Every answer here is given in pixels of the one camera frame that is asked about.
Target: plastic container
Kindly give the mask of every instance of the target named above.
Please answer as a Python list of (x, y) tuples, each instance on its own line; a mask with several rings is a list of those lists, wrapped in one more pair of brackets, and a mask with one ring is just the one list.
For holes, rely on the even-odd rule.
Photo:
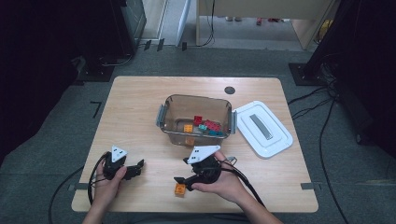
[[(197, 123), (194, 124), (196, 116), (202, 117), (201, 125), (209, 120), (209, 124), (214, 123), (219, 130), (210, 132), (208, 129), (200, 129)], [(235, 133), (236, 117), (227, 100), (175, 94), (160, 106), (156, 124), (169, 135), (172, 144), (186, 147), (212, 146), (221, 145), (223, 139)]]

